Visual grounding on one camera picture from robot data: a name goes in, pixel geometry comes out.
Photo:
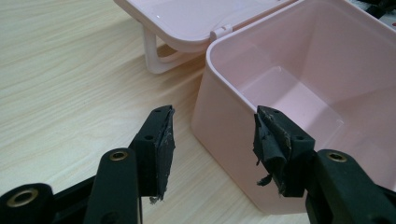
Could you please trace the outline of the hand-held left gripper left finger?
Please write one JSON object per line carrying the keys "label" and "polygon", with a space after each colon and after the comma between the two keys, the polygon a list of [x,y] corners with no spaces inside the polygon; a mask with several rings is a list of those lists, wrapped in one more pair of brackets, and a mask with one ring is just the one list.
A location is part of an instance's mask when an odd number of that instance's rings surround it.
{"label": "hand-held left gripper left finger", "polygon": [[139,195],[152,204],[167,191],[174,150],[175,109],[164,105],[153,109],[129,145],[136,155]]}

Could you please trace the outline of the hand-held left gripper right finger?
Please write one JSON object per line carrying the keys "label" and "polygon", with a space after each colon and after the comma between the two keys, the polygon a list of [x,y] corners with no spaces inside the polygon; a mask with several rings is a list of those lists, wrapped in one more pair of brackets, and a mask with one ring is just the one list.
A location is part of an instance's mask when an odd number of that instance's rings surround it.
{"label": "hand-held left gripper right finger", "polygon": [[267,175],[257,182],[276,183],[284,197],[304,195],[304,168],[314,157],[315,139],[280,110],[259,105],[254,114],[253,152]]}

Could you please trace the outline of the pink storage box white handle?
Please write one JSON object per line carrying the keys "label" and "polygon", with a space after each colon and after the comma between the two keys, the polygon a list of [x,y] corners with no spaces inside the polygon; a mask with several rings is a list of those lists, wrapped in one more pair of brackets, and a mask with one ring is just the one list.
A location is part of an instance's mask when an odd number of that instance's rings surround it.
{"label": "pink storage box white handle", "polygon": [[260,186],[254,113],[280,110],[316,142],[351,155],[396,190],[396,19],[349,0],[115,0],[144,29],[148,70],[198,55],[205,72],[192,117],[196,138],[264,213],[304,201]]}

